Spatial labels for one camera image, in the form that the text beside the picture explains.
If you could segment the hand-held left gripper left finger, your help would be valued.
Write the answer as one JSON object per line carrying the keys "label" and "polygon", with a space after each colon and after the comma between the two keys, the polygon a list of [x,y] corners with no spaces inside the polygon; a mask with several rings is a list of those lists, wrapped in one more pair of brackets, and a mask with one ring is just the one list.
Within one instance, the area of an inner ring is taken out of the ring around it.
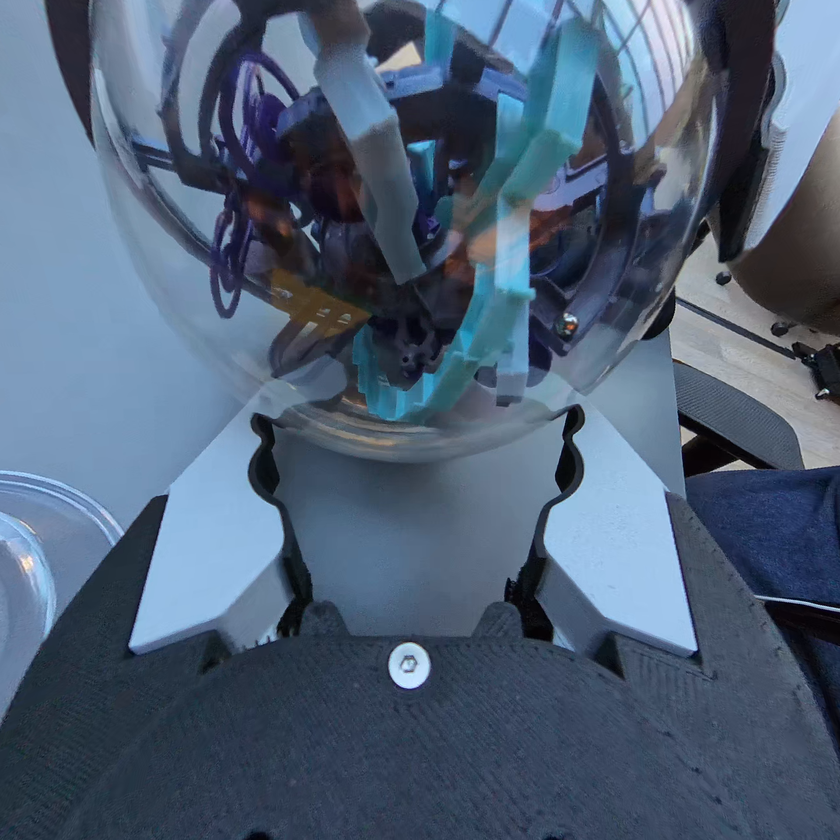
{"label": "hand-held left gripper left finger", "polygon": [[171,485],[129,649],[216,633],[237,652],[299,635],[312,578],[277,498],[272,422],[240,413]]}

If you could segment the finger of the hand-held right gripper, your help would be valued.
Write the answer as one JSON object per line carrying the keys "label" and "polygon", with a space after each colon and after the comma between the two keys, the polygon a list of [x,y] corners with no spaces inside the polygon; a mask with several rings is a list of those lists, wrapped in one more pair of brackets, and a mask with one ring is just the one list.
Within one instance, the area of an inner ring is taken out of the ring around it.
{"label": "finger of the hand-held right gripper", "polygon": [[838,107],[838,1],[706,2],[719,82],[707,218],[721,263],[756,249]]}
{"label": "finger of the hand-held right gripper", "polygon": [[45,1],[49,34],[60,75],[91,144],[90,1]]}

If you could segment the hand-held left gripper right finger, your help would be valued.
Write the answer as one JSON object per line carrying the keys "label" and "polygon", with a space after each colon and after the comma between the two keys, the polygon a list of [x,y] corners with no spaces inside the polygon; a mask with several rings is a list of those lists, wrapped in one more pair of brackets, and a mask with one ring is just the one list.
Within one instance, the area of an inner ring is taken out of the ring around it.
{"label": "hand-held left gripper right finger", "polygon": [[593,406],[563,416],[554,479],[505,599],[526,637],[593,656],[621,634],[684,658],[697,639],[662,480]]}

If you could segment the clear plastic maze ball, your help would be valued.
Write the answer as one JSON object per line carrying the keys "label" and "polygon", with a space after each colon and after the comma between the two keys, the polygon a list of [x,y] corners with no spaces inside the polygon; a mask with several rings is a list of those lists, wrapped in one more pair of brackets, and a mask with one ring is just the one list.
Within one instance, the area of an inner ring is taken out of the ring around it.
{"label": "clear plastic maze ball", "polygon": [[163,317],[254,411],[418,463],[527,434],[671,308],[709,2],[91,2],[91,126]]}

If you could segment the clear plastic ball stand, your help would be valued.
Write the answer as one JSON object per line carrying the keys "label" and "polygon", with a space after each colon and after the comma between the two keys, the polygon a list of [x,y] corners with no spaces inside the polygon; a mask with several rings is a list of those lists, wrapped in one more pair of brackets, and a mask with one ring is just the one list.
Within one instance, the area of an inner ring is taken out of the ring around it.
{"label": "clear plastic ball stand", "polygon": [[2,664],[40,643],[123,529],[104,507],[61,482],[1,473]]}

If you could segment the person's blue jeans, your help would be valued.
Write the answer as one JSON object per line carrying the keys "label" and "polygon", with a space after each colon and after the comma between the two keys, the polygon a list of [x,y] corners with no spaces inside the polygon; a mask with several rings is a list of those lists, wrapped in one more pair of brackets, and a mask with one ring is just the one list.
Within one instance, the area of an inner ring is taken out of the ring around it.
{"label": "person's blue jeans", "polygon": [[839,467],[712,472],[688,503],[780,626],[839,736]]}

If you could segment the black mesh office chair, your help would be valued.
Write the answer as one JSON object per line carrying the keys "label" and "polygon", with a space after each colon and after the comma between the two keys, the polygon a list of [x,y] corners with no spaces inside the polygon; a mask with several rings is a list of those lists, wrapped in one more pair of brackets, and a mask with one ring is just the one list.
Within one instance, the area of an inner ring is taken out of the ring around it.
{"label": "black mesh office chair", "polygon": [[675,361],[679,426],[693,433],[681,448],[685,478],[741,461],[755,469],[799,470],[799,439],[783,417],[724,381]]}

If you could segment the black floor device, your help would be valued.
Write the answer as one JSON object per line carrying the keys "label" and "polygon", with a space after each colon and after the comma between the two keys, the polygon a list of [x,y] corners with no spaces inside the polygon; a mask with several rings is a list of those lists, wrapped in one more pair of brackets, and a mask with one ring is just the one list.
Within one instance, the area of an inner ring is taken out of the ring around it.
{"label": "black floor device", "polygon": [[839,342],[815,349],[802,342],[791,346],[794,357],[808,368],[817,401],[839,401]]}

